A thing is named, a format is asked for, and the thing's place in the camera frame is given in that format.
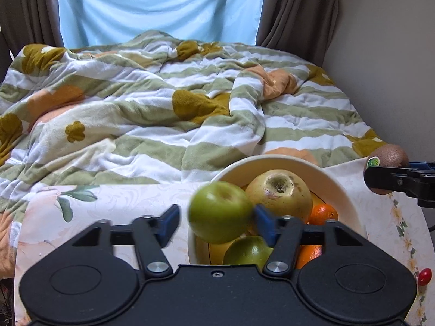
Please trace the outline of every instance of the bed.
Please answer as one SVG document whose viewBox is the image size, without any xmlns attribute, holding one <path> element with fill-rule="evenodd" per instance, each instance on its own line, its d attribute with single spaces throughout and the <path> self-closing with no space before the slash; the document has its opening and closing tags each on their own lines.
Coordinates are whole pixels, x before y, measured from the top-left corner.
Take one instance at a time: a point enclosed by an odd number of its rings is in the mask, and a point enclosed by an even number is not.
<svg viewBox="0 0 435 326">
<path fill-rule="evenodd" d="M 328 167 L 384 144 L 326 72 L 297 56 L 148 31 L 80 50 L 27 45 L 0 88 L 0 277 L 27 204 L 48 186 L 208 181 L 244 157 Z"/>
</svg>

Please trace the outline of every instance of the light blue curtain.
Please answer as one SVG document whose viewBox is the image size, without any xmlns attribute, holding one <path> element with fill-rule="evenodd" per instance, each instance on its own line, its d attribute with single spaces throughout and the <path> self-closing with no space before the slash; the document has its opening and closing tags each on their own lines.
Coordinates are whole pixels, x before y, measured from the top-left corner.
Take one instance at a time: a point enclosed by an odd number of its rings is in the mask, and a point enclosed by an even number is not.
<svg viewBox="0 0 435 326">
<path fill-rule="evenodd" d="M 263 0 L 59 0 L 67 48 L 126 42 L 149 29 L 255 44 Z"/>
</svg>

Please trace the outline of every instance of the silver pivot bolt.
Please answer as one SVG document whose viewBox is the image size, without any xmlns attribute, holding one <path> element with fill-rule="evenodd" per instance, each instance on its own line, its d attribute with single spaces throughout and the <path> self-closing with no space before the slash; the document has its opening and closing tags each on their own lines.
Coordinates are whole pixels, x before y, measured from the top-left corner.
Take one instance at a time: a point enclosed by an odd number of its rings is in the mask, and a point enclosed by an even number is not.
<svg viewBox="0 0 435 326">
<path fill-rule="evenodd" d="M 288 264 L 282 261 L 269 262 L 266 268 L 273 273 L 281 273 L 288 269 Z"/>
<path fill-rule="evenodd" d="M 148 263 L 147 270 L 153 273 L 162 273 L 169 268 L 169 265 L 163 261 L 154 261 Z"/>
</svg>

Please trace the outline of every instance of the kiwi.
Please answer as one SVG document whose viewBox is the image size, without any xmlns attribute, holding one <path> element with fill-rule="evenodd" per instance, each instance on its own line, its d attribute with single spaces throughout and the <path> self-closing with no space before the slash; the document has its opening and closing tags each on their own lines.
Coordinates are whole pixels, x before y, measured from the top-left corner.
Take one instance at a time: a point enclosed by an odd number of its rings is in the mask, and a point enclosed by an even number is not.
<svg viewBox="0 0 435 326">
<path fill-rule="evenodd" d="M 365 162 L 364 171 L 367 169 L 367 163 L 373 157 L 379 158 L 379 166 L 389 166 L 394 168 L 406 168 L 409 166 L 409 158 L 406 152 L 398 145 L 387 143 L 375 149 L 367 158 Z M 386 195 L 391 193 L 390 190 L 372 189 L 374 193 L 379 195 Z"/>
</svg>

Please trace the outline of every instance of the floral tablecloth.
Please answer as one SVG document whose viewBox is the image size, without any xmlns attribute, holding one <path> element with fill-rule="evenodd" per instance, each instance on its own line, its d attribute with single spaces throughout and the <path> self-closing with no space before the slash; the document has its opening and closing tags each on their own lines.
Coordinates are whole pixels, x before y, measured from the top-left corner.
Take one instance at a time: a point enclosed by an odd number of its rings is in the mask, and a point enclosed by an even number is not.
<svg viewBox="0 0 435 326">
<path fill-rule="evenodd" d="M 417 275 L 423 268 L 435 271 L 435 253 L 421 209 L 401 193 L 379 196 L 362 179 L 365 160 L 326 168 L 347 189 L 365 224 L 368 238 Z M 24 272 L 56 247 L 99 219 L 128 224 L 143 214 L 159 215 L 171 204 L 182 208 L 182 220 L 164 250 L 173 267 L 188 264 L 186 207 L 193 192 L 204 183 L 159 185 L 53 186 L 30 201 L 21 228 L 15 271 L 17 325 L 29 319 L 21 303 L 18 285 Z M 133 247 L 117 246 L 115 254 L 138 267 Z M 435 282 L 420 288 L 407 321 L 412 326 L 435 324 Z"/>
</svg>

